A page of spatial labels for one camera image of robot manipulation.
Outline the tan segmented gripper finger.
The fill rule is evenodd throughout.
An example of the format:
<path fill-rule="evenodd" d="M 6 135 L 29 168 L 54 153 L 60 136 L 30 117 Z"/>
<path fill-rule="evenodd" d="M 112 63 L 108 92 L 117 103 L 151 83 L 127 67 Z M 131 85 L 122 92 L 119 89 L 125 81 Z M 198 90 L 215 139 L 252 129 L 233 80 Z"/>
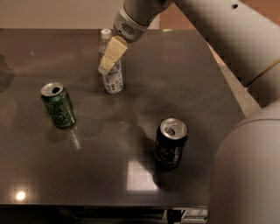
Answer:
<path fill-rule="evenodd" d="M 108 74 L 116 62 L 125 54 L 128 49 L 127 41 L 120 37 L 114 36 L 108 42 L 106 51 L 101 58 L 98 71 L 101 74 Z"/>

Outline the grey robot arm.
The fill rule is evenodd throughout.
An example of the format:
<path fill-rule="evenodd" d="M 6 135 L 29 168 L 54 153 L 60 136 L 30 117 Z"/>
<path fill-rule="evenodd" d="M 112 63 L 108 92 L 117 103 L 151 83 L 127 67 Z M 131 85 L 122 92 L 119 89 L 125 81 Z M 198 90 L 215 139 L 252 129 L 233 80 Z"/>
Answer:
<path fill-rule="evenodd" d="M 128 43 L 176 4 L 220 56 L 259 111 L 239 122 L 216 152 L 210 180 L 209 224 L 280 224 L 280 26 L 242 0 L 122 0 L 108 71 Z"/>

